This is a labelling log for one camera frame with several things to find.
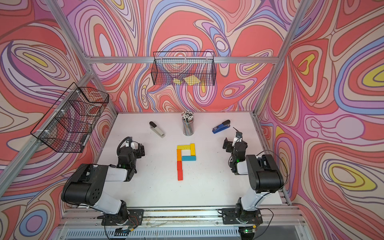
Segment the teal block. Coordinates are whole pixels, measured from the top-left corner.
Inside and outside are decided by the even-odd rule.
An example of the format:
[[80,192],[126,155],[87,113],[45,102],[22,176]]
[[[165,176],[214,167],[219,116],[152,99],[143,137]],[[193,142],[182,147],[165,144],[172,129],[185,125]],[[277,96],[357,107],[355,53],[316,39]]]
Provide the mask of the teal block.
[[184,162],[187,162],[187,161],[196,161],[197,160],[197,158],[196,158],[196,156],[182,156],[182,161],[184,161]]

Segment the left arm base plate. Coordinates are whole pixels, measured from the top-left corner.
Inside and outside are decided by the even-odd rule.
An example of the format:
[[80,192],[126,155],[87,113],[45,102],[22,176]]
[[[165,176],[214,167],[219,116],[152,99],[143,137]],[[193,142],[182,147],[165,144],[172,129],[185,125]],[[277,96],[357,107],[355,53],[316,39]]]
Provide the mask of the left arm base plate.
[[144,209],[129,209],[126,213],[116,215],[104,214],[99,216],[102,220],[102,226],[140,226],[144,219]]

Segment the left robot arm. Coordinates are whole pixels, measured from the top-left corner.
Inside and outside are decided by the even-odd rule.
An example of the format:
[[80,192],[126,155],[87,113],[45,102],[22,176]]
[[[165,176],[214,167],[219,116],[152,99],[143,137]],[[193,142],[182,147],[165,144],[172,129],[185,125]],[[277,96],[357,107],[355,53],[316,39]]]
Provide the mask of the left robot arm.
[[137,173],[137,160],[145,156],[144,145],[124,138],[117,147],[116,165],[81,164],[67,180],[61,195],[63,202],[89,207],[102,213],[98,219],[105,226],[131,226],[142,224],[143,210],[128,210],[127,203],[104,191],[105,183],[123,183]]

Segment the red block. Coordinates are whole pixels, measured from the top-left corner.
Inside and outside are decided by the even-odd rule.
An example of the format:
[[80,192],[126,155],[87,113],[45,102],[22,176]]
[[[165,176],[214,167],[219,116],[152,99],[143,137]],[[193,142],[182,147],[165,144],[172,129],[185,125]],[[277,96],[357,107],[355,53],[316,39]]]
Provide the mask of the red block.
[[178,170],[178,181],[182,181],[182,180],[183,180],[183,171]]
[[182,171],[183,170],[183,165],[182,165],[182,161],[177,161],[177,171]]

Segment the orange block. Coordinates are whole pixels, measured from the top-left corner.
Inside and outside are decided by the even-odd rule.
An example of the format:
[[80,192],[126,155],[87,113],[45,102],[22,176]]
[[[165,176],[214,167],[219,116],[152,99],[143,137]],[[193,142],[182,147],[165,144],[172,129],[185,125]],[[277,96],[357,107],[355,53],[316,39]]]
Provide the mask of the orange block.
[[177,161],[181,162],[182,161],[182,150],[177,149]]

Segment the yellow block vertical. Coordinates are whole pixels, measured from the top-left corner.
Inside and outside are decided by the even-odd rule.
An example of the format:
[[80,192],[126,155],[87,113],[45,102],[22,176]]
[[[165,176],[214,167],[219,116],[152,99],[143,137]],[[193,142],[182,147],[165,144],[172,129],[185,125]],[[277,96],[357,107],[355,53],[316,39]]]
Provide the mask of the yellow block vertical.
[[191,151],[191,156],[196,156],[196,146],[195,146],[195,144],[190,144],[190,151]]

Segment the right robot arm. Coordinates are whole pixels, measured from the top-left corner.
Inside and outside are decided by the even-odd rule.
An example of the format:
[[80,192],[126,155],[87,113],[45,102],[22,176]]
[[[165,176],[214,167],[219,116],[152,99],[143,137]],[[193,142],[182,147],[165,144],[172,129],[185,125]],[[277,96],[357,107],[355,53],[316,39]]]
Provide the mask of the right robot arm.
[[263,223],[260,204],[265,198],[285,185],[285,181],[277,163],[271,154],[260,156],[247,155],[248,143],[243,141],[243,133],[236,131],[233,141],[224,140],[223,149],[231,156],[228,165],[235,175],[247,175],[250,188],[238,199],[233,209],[221,209],[225,225]]

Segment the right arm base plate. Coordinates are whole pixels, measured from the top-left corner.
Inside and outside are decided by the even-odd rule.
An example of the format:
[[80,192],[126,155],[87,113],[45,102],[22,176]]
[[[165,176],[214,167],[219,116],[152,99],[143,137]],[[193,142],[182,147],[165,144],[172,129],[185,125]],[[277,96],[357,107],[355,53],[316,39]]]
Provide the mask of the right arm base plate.
[[222,216],[224,225],[252,224],[259,226],[263,223],[263,218],[259,209],[253,212],[248,212],[236,208],[224,208],[219,209],[218,213]]

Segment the yellow block horizontal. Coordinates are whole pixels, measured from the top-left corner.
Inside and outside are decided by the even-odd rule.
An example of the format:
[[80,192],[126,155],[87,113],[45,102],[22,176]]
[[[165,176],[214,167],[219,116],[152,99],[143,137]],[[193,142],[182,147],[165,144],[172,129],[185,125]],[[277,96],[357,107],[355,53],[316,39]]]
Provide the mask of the yellow block horizontal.
[[177,150],[190,150],[191,145],[178,145]]

